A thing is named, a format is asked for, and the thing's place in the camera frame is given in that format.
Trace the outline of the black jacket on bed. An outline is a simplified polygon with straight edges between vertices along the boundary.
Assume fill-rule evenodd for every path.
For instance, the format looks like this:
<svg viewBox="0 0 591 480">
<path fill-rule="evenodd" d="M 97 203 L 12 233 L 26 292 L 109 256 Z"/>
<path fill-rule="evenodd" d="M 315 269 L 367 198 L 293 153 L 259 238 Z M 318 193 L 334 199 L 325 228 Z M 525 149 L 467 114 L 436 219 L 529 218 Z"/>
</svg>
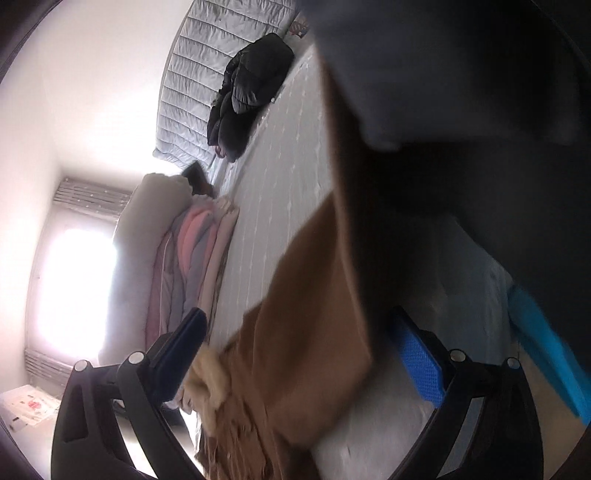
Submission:
<svg viewBox="0 0 591 480">
<path fill-rule="evenodd" d="M 229 61 L 207 122 L 207 145 L 216 155 L 229 162 L 242 156 L 257 116 L 276 97 L 293 62 L 294 51 L 274 33 Z"/>
</svg>

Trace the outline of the stack of folded quilts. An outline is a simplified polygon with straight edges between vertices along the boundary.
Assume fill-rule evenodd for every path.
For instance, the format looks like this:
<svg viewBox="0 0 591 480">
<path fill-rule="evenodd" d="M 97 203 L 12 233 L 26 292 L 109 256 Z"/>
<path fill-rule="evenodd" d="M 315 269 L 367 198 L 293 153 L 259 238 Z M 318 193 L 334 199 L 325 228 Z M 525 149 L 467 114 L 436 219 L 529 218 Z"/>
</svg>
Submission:
<svg viewBox="0 0 591 480">
<path fill-rule="evenodd" d="M 198 308 L 211 319 L 222 264 L 239 209 L 222 196 L 195 195 L 163 236 L 154 262 L 145 324 L 145 345 L 174 331 Z"/>
</svg>

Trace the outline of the brown coat with fleece collar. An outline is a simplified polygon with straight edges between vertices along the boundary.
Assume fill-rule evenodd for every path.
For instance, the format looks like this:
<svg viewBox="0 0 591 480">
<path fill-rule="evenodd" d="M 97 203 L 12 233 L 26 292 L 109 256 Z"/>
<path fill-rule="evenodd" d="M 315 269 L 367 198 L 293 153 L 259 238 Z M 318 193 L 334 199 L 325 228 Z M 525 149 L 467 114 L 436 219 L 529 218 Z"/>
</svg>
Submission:
<svg viewBox="0 0 591 480">
<path fill-rule="evenodd" d="M 375 363 L 365 299 L 370 198 L 354 164 L 367 147 L 329 70 L 322 96 L 332 192 L 291 240 L 266 297 L 221 351 L 200 347 L 182 383 L 211 479 L 318 478 L 311 450 Z"/>
</svg>

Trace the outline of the grey checked bed cover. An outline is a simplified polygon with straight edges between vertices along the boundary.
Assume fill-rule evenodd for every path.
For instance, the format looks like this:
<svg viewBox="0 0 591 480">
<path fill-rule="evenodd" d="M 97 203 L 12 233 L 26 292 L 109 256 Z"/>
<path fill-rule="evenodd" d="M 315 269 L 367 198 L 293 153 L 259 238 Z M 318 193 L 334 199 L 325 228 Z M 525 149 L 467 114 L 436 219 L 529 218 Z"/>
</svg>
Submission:
<svg viewBox="0 0 591 480">
<path fill-rule="evenodd" d="M 242 316 L 266 295 L 276 263 L 332 186 L 314 47 L 294 63 L 280 96 L 228 166 L 221 192 L 239 210 L 221 281 L 211 345 L 223 347 Z M 509 274 L 453 219 L 433 232 L 428 279 L 412 304 L 421 327 L 477 362 L 499 364 L 512 352 Z M 433 407 L 424 401 L 396 354 L 381 361 L 368 388 L 315 448 L 325 479 L 386 479 L 400 465 Z"/>
</svg>

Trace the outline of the blue plastic stool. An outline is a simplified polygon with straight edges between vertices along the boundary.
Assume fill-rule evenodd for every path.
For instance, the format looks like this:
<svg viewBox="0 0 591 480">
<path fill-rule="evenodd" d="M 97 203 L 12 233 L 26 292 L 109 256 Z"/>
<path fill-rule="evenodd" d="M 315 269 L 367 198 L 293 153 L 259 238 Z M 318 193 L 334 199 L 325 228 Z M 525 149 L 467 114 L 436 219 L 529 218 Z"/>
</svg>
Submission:
<svg viewBox="0 0 591 480">
<path fill-rule="evenodd" d="M 570 411 L 590 424 L 590 374 L 551 328 L 536 301 L 522 288 L 508 291 L 508 315 L 515 335 Z"/>
</svg>

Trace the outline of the grey quilted headboard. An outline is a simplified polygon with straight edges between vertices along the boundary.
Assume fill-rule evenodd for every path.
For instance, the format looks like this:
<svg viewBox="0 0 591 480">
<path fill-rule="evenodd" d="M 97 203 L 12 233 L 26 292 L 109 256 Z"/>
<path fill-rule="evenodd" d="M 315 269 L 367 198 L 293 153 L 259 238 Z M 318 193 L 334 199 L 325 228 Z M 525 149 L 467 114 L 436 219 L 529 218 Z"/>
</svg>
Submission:
<svg viewBox="0 0 591 480">
<path fill-rule="evenodd" d="M 193 1 L 162 74 L 153 155 L 180 168 L 211 159 L 206 126 L 226 65 L 263 35 L 286 34 L 296 15 L 288 0 Z"/>
</svg>

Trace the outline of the large grey pillow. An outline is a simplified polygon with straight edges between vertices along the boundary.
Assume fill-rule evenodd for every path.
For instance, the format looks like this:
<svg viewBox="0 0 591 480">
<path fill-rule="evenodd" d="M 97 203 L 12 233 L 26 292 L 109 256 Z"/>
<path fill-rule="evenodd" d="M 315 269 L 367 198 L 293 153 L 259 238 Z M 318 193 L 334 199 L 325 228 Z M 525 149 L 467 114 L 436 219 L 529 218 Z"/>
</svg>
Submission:
<svg viewBox="0 0 591 480">
<path fill-rule="evenodd" d="M 173 220 L 191 204 L 182 176 L 143 177 L 123 209 L 113 236 L 117 260 L 111 284 L 105 342 L 98 360 L 118 364 L 145 349 L 145 327 L 156 253 Z"/>
</svg>

